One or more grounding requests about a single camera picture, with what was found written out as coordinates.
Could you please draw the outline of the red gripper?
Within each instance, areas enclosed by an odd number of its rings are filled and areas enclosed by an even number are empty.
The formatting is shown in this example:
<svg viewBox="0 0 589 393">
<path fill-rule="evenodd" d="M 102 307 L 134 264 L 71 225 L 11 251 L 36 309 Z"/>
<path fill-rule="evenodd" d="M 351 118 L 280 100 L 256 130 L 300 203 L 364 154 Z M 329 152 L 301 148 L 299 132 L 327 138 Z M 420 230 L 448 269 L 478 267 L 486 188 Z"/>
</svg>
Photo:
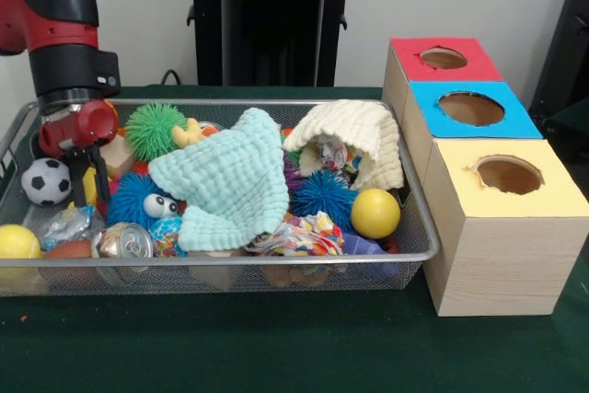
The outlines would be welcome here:
<svg viewBox="0 0 589 393">
<path fill-rule="evenodd" d="M 117 134 L 117 111 L 102 99 L 92 99 L 83 104 L 72 104 L 41 118 L 39 145 L 50 157 L 60 157 L 69 152 L 69 168 L 75 207 L 87 205 L 83 178 L 87 172 L 87 153 L 97 172 L 98 191 L 108 191 L 108 171 L 99 147 L 109 143 Z"/>
</svg>

